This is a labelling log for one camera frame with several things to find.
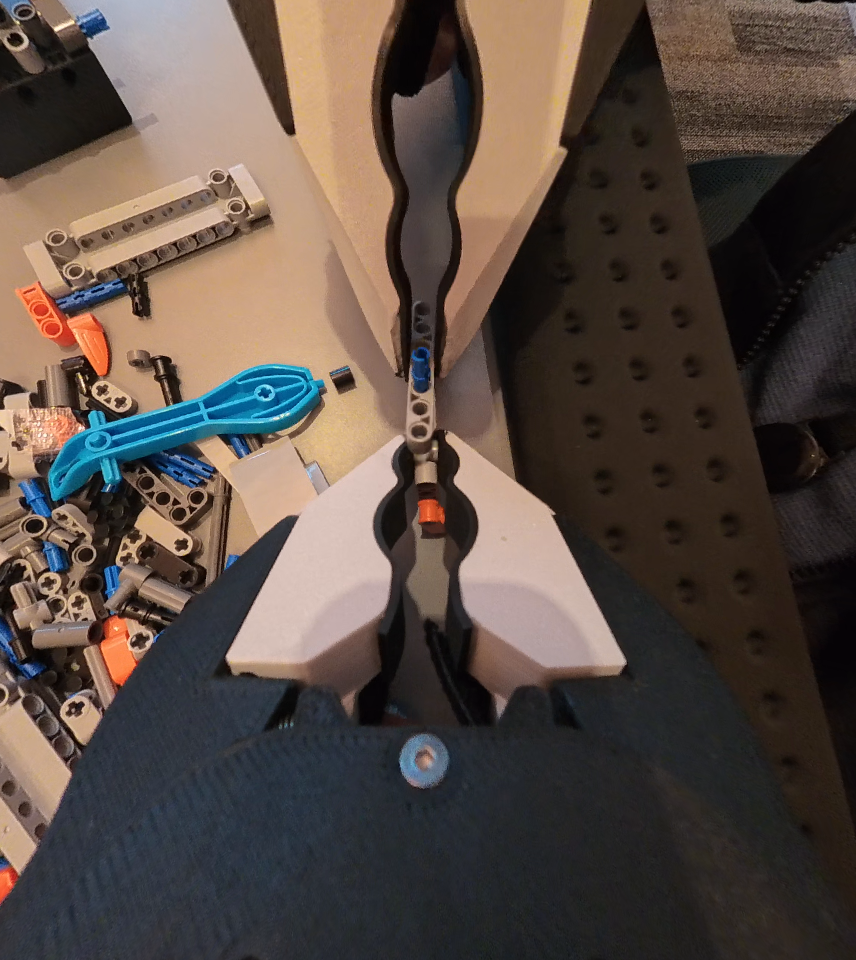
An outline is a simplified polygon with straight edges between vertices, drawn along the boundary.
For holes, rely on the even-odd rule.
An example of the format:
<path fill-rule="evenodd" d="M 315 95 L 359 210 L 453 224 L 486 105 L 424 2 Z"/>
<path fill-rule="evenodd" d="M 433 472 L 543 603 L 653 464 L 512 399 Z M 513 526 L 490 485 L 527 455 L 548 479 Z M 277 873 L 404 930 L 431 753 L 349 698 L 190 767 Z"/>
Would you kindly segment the turquoise wrench-shaped piece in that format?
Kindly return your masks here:
<path fill-rule="evenodd" d="M 303 366 L 266 364 L 235 374 L 195 398 L 89 427 L 68 439 L 48 474 L 64 499 L 109 462 L 123 464 L 205 438 L 272 434 L 297 425 L 318 405 L 322 379 Z"/>

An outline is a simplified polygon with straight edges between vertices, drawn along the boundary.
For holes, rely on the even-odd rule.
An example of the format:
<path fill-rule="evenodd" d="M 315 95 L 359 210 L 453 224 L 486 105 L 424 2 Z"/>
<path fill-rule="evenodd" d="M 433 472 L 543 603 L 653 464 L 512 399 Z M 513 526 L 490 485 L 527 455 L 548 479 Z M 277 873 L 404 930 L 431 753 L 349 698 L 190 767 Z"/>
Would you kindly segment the orange axle connector piece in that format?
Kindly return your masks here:
<path fill-rule="evenodd" d="M 422 534 L 429 537 L 445 533 L 445 510 L 438 498 L 438 472 L 430 456 L 415 459 L 414 481 L 417 488 L 418 523 Z"/>

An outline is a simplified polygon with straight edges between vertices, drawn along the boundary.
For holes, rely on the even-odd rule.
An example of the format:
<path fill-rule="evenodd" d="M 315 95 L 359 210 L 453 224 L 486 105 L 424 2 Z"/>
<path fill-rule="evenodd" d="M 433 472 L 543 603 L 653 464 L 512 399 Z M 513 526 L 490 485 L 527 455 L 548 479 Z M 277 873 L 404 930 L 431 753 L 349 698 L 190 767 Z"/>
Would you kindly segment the pile of toy building pieces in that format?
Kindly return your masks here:
<path fill-rule="evenodd" d="M 251 448 L 221 435 L 109 462 L 54 499 L 65 442 L 137 402 L 80 355 L 36 393 L 0 387 L 0 870 L 18 874 L 123 677 L 233 562 L 215 458 Z"/>

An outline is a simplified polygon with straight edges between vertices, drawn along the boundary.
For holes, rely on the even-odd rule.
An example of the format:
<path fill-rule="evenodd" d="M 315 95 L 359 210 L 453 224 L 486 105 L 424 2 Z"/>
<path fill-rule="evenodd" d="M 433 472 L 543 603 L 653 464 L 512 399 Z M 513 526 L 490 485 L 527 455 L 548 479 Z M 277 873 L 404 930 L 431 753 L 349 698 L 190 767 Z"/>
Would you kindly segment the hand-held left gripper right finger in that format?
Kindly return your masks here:
<path fill-rule="evenodd" d="M 618 676 L 626 657 L 554 517 L 454 434 L 439 437 L 449 584 L 435 669 L 458 718 L 517 689 Z"/>

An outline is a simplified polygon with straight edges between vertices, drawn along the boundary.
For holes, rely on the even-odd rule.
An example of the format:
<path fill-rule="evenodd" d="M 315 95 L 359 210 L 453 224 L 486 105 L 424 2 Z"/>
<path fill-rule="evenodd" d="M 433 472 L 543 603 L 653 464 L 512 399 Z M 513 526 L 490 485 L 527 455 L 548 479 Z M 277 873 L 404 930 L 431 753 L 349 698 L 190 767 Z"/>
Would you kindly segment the black perforated block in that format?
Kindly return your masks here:
<path fill-rule="evenodd" d="M 90 41 L 92 8 L 0 1 L 0 178 L 11 179 L 132 124 Z"/>

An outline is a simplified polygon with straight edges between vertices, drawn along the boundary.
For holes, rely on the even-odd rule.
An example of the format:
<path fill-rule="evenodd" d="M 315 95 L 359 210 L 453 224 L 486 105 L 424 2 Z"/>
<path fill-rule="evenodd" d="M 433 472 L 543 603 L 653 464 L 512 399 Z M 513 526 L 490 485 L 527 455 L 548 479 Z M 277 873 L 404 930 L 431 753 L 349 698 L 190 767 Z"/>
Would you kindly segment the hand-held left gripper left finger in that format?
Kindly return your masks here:
<path fill-rule="evenodd" d="M 404 651 L 413 459 L 397 436 L 302 510 L 227 653 L 382 718 Z"/>

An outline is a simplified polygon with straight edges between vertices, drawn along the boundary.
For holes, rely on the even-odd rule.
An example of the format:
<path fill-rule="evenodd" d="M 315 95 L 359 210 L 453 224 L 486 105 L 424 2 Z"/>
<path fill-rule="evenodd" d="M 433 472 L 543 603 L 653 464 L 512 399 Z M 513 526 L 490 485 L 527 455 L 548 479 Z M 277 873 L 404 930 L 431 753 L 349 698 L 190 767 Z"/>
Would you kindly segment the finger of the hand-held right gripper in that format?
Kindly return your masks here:
<path fill-rule="evenodd" d="M 563 122 L 589 1 L 456 2 L 470 93 L 463 159 L 447 198 L 452 249 L 439 288 L 447 376 L 480 327 L 565 157 Z"/>
<path fill-rule="evenodd" d="M 377 143 L 388 1 L 277 1 L 294 140 L 338 259 L 388 363 L 401 369 L 402 297 L 388 266 L 395 201 Z"/>

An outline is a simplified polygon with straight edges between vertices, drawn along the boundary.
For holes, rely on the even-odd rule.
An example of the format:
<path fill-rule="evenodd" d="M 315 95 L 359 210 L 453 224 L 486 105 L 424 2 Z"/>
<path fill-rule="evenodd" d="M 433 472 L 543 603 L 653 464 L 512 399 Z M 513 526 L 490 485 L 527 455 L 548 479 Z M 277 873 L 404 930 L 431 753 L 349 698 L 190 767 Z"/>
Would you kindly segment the dark grey perforated beam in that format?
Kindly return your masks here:
<path fill-rule="evenodd" d="M 427 347 L 432 353 L 432 370 L 429 378 L 416 379 L 409 365 L 409 389 L 406 408 L 405 437 L 407 447 L 416 462 L 417 457 L 430 456 L 436 459 L 435 450 L 435 396 L 434 396 L 434 310 L 426 302 L 417 300 L 412 305 L 410 328 L 411 352 Z"/>

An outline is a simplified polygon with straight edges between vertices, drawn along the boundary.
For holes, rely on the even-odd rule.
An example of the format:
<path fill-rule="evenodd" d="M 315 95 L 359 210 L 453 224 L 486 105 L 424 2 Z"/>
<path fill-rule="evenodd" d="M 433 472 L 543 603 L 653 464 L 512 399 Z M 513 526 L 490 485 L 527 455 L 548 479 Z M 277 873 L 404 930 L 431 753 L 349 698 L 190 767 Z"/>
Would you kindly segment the short orange beam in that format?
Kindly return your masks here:
<path fill-rule="evenodd" d="M 40 282 L 16 288 L 14 294 L 44 339 L 63 348 L 77 346 L 66 315 Z"/>

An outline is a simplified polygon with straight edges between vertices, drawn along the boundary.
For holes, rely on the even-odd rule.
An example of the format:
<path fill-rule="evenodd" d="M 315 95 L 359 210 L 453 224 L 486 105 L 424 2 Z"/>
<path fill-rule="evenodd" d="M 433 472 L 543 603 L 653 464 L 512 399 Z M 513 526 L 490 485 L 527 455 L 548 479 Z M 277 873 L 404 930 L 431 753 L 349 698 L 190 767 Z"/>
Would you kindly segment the black perforated mat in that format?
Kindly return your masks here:
<path fill-rule="evenodd" d="M 623 643 L 558 686 L 602 957 L 856 958 L 856 838 L 642 9 L 535 211 L 493 335 L 516 473 Z"/>

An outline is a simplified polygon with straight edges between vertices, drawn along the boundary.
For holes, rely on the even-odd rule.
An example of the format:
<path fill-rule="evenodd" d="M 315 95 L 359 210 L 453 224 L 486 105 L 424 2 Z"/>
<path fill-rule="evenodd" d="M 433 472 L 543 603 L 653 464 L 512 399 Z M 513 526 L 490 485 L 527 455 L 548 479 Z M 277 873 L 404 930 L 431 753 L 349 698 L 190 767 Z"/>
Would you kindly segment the person's right hand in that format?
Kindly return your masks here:
<path fill-rule="evenodd" d="M 455 1 L 405 3 L 386 66 L 392 94 L 412 97 L 453 65 L 464 68 L 465 44 Z"/>

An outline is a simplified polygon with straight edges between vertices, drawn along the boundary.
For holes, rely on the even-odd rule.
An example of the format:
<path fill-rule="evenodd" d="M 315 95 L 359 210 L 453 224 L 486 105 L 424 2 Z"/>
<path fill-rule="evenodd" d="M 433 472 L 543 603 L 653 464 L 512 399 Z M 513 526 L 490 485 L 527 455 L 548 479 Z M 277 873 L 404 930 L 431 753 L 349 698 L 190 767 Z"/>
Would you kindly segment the small orange fin piece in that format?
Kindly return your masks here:
<path fill-rule="evenodd" d="M 83 313 L 68 318 L 67 326 L 97 377 L 106 378 L 111 366 L 111 350 L 100 321 L 92 313 Z"/>

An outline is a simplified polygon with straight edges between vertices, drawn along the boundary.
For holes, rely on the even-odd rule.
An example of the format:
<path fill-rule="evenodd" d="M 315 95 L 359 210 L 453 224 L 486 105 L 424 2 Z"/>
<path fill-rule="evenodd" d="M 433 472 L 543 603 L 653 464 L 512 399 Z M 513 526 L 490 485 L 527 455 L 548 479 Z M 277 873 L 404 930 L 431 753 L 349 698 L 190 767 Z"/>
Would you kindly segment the long grey double beam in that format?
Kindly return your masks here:
<path fill-rule="evenodd" d="M 24 246 L 54 299 L 124 281 L 270 220 L 243 164 L 212 169 L 51 229 Z"/>

